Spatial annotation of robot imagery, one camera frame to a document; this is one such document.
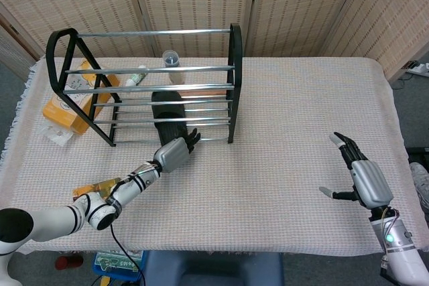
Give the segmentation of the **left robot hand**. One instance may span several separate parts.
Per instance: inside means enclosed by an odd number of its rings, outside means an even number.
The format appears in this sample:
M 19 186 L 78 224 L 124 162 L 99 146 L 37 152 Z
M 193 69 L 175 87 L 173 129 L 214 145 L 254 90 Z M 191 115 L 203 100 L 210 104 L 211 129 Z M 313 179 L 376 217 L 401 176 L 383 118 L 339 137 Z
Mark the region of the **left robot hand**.
M 181 129 L 176 138 L 155 152 L 153 162 L 160 172 L 171 173 L 190 159 L 190 154 L 200 139 L 201 134 L 197 128 L 193 128 L 190 133 Z

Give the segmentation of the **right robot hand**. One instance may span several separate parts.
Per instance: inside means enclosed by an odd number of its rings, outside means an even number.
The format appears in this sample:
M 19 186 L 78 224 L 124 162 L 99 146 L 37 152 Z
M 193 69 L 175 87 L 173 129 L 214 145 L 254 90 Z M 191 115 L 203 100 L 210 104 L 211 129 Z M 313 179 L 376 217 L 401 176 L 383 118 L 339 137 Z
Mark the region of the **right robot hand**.
M 326 187 L 319 190 L 335 200 L 359 201 L 368 210 L 388 207 L 393 200 L 393 193 L 381 168 L 370 161 L 351 139 L 338 132 L 329 135 L 337 146 L 353 181 L 352 192 L 334 192 Z

